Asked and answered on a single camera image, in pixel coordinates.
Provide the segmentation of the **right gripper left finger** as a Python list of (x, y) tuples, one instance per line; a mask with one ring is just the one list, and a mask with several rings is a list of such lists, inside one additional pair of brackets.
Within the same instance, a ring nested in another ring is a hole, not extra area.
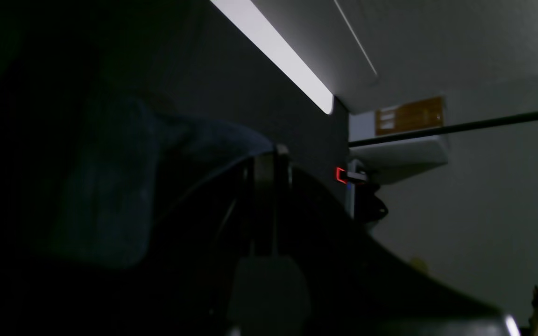
[(275, 254), (275, 156), (261, 154), (237, 166), (236, 194), (213, 237), (242, 257)]

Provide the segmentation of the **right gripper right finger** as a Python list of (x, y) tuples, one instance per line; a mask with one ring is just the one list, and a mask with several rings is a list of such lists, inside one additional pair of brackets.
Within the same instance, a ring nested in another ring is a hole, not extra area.
[(312, 174), (276, 146), (276, 172), (283, 208), (280, 247), (310, 278), (377, 280), (391, 275), (391, 254), (355, 223), (345, 205)]

